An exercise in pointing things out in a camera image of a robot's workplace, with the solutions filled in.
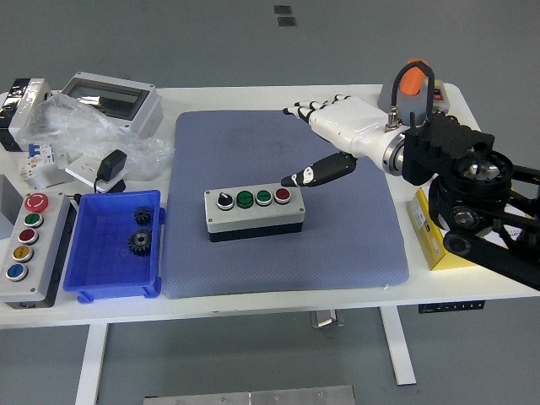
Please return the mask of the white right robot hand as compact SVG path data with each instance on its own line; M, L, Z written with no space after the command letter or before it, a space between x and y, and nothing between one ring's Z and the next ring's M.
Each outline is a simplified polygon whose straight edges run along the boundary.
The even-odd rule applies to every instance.
M404 127L388 129L387 114L358 96L336 95L331 101L297 102L283 113L309 124L338 151L281 180L282 186L313 187L343 177L367 157L393 176L402 174Z

